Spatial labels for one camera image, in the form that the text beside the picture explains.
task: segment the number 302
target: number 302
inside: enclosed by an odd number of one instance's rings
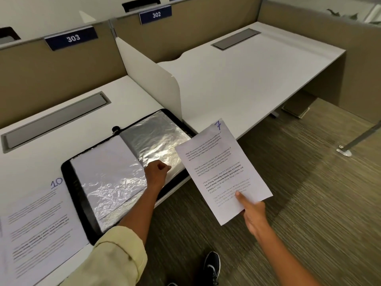
[[[162,16],[161,12],[152,13],[153,18],[159,18]]]
[[[70,43],[70,42],[74,42],[74,41],[78,41],[78,40],[81,40],[81,38],[79,37],[78,34],[75,34],[74,36],[69,36],[69,37],[66,37],[67,41]]]

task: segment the paper with number 7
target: paper with number 7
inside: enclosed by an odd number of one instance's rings
[[[236,191],[251,202],[272,196],[222,119],[175,149],[220,225],[243,210]]]

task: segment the yellow shirt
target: yellow shirt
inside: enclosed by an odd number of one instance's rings
[[[89,257],[61,286],[135,285],[147,264],[142,240],[129,228],[115,226],[95,244]]]

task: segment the striped carpet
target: striped carpet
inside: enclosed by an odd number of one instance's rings
[[[381,285],[381,132],[347,158],[335,152],[371,124],[317,100],[302,120],[279,112],[239,144],[274,197],[267,216],[324,285]],[[221,256],[220,285],[278,285],[255,238],[235,217],[220,226],[193,181],[155,209],[139,285],[198,285],[204,255]]]

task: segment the person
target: person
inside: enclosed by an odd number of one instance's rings
[[[94,245],[89,257],[62,283],[61,286],[135,285],[147,264],[144,249],[157,196],[164,186],[171,166],[156,160],[144,169],[147,188],[143,195],[122,218]],[[245,224],[257,239],[282,286],[319,286],[320,284],[286,249],[270,227],[264,202],[253,204],[240,192],[236,198],[243,205]],[[205,286],[218,285],[221,260],[210,252],[203,265]]]

